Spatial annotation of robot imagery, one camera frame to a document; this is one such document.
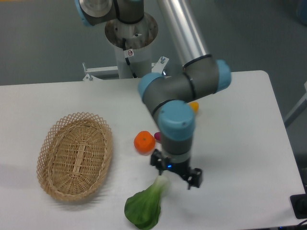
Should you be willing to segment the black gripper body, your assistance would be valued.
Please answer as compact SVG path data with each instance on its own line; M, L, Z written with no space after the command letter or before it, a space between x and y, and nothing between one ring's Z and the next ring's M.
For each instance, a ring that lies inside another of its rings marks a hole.
M164 171L170 171L180 176L184 181L187 181L190 176L190 151L183 154L171 154L167 151L162 151L162 166L160 175Z

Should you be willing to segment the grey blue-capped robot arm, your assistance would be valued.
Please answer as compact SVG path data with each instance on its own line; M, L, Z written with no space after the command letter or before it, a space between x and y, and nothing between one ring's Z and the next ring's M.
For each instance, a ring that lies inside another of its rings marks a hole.
M202 170L191 168L195 114L189 103L226 89L231 71L210 54L187 0L158 2L177 48L183 72L164 77L153 71L143 50L156 39L158 26L142 0L77 0L77 11L88 26L105 23L108 41L120 52L118 74L139 78L139 95L161 132L161 150L153 150L150 164L159 173L179 175L189 187L200 187Z

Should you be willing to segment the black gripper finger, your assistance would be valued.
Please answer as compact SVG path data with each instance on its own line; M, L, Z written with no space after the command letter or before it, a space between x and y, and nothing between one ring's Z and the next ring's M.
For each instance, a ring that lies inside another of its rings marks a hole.
M188 190L192 187L200 188L203 180L202 174L203 171L200 168L188 168L188 171L182 176L182 179L188 183Z
M158 170L159 176L163 174L165 170L167 170L167 162L162 155L162 152L158 149L155 149L151 154L150 165L154 166Z

